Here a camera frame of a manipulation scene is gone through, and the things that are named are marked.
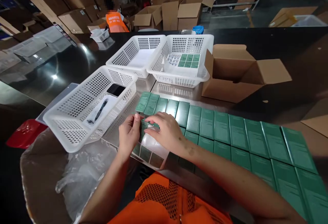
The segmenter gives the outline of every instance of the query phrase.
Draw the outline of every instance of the green box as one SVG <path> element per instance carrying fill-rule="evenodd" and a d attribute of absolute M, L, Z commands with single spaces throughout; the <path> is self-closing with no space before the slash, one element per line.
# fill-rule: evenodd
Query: green box
<path fill-rule="evenodd" d="M 231 145 L 248 151 L 244 118 L 229 115 Z"/>
<path fill-rule="evenodd" d="M 271 163 L 278 192 L 304 220 L 308 221 L 308 215 L 295 168 L 273 159 L 271 159 Z"/>
<path fill-rule="evenodd" d="M 187 131 L 199 134 L 199 128 L 201 124 L 201 112 L 202 109 L 200 107 L 192 105 L 190 106 L 186 127 Z"/>
<path fill-rule="evenodd" d="M 202 108 L 199 135 L 214 140 L 214 111 Z"/>
<path fill-rule="evenodd" d="M 150 95 L 148 103 L 146 105 L 146 108 L 143 112 L 146 116 L 151 116 L 151 115 L 154 114 L 154 111 L 155 111 L 155 108 L 156 108 L 157 101 L 158 101 L 159 97 L 160 96 L 158 94 L 151 94 Z"/>
<path fill-rule="evenodd" d="M 264 180 L 273 190 L 277 191 L 276 182 L 272 171 L 271 161 L 253 154 L 250 154 L 250 164 L 252 172 Z"/>
<path fill-rule="evenodd" d="M 252 170 L 249 152 L 231 147 L 231 161 L 249 171 Z"/>
<path fill-rule="evenodd" d="M 275 124 L 261 122 L 269 156 L 283 163 L 292 164 L 286 144 L 280 131 L 280 127 Z"/>
<path fill-rule="evenodd" d="M 320 176 L 295 168 L 310 223 L 328 223 L 328 196 Z"/>
<path fill-rule="evenodd" d="M 157 112 L 165 112 L 166 106 L 167 106 L 167 102 L 168 102 L 168 99 L 165 99 L 165 98 L 161 98 L 160 97 L 158 99 L 158 101 L 157 101 L 157 105 L 156 105 L 154 114 L 156 114 Z"/>
<path fill-rule="evenodd" d="M 245 119 L 245 127 L 249 152 L 261 157 L 269 158 L 268 148 L 264 139 L 261 123 Z"/>
<path fill-rule="evenodd" d="M 214 141 L 214 153 L 231 161 L 231 146 Z"/>
<path fill-rule="evenodd" d="M 169 115 L 172 115 L 175 118 L 178 110 L 178 105 L 179 105 L 179 101 L 170 99 L 168 101 L 165 112 Z"/>
<path fill-rule="evenodd" d="M 141 94 L 139 103 L 136 107 L 136 112 L 143 113 L 150 97 L 150 92 L 143 92 Z"/>
<path fill-rule="evenodd" d="M 194 134 L 192 132 L 186 131 L 184 133 L 184 136 L 187 140 L 190 140 L 191 142 L 193 142 L 194 144 L 198 144 L 198 135 Z"/>
<path fill-rule="evenodd" d="M 189 106 L 190 103 L 180 101 L 177 115 L 175 116 L 175 120 L 178 122 L 180 127 L 186 127 L 187 126 L 187 120 L 188 120 L 188 112 L 189 112 Z"/>
<path fill-rule="evenodd" d="M 295 167 L 318 174 L 311 153 L 301 132 L 281 127 L 290 158 Z"/>
<path fill-rule="evenodd" d="M 214 140 L 231 144 L 229 131 L 229 118 L 227 113 L 214 112 Z"/>

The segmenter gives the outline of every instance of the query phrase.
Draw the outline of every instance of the white plastic basket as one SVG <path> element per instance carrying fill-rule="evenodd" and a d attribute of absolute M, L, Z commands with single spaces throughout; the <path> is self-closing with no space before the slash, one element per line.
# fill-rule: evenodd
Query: white plastic basket
<path fill-rule="evenodd" d="M 44 121 L 67 152 L 76 152 L 84 144 L 97 141 L 136 93 L 138 77 L 132 73 L 101 66 L 78 87 L 49 109 Z M 125 86 L 106 115 L 99 117 L 92 128 L 83 121 L 93 111 L 112 84 Z"/>
<path fill-rule="evenodd" d="M 147 68 L 147 72 L 153 74 L 158 82 L 174 84 L 183 87 L 194 88 L 200 82 L 205 82 L 210 78 L 205 68 L 205 56 L 208 49 L 213 52 L 214 36 L 211 34 L 197 35 L 168 35 L 165 42 L 156 50 L 154 60 Z M 200 54 L 199 71 L 197 77 L 186 75 L 177 75 L 163 71 L 162 61 L 167 56 L 182 54 Z"/>
<path fill-rule="evenodd" d="M 146 78 L 146 69 L 151 65 L 156 49 L 164 41 L 165 35 L 133 36 L 106 62 L 106 65 Z"/>

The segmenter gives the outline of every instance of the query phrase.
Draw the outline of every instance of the person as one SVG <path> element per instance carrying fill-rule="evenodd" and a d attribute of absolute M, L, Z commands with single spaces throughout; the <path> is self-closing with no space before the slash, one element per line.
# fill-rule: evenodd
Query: person
<path fill-rule="evenodd" d="M 139 114 L 130 115 L 119 127 L 118 153 L 86 204 L 80 224 L 121 223 L 232 223 L 229 215 L 218 211 L 174 182 L 152 174 L 135 199 L 116 214 L 124 186 L 128 160 L 139 140 Z M 157 123 L 160 131 L 145 129 L 165 149 L 192 162 L 260 224 L 306 223 L 305 220 L 262 179 L 223 157 L 187 140 L 172 115 L 158 112 L 145 119 Z"/>

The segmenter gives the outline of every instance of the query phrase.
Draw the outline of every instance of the plastic bin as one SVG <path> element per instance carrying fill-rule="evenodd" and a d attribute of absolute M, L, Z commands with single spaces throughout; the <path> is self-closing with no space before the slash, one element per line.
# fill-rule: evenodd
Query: plastic bin
<path fill-rule="evenodd" d="M 165 42 L 165 35 L 133 36 L 107 62 L 109 67 L 120 68 L 146 78 L 155 50 Z"/>
<path fill-rule="evenodd" d="M 78 87 L 49 109 L 43 119 L 67 152 L 76 152 L 84 144 L 99 140 L 136 93 L 135 74 L 102 66 Z M 113 108 L 99 117 L 92 128 L 83 121 L 100 103 L 112 84 L 125 86 Z"/>
<path fill-rule="evenodd" d="M 210 78 L 205 68 L 206 50 L 213 52 L 214 36 L 211 34 L 199 35 L 168 35 L 165 42 L 156 50 L 153 62 L 147 68 L 147 72 L 153 74 L 158 82 L 174 84 L 183 87 L 194 88 L 200 82 L 205 82 Z M 170 56 L 180 58 L 182 54 L 200 54 L 197 77 L 178 75 L 164 72 L 162 62 L 170 61 Z"/>

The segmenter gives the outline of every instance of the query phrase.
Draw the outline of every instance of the open cardboard box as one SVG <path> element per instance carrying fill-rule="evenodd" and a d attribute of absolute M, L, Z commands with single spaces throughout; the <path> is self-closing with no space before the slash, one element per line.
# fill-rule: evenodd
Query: open cardboard box
<path fill-rule="evenodd" d="M 202 96 L 238 103 L 267 84 L 291 81 L 280 59 L 256 61 L 245 45 L 217 44 L 207 50 L 205 67 L 210 79 Z"/>

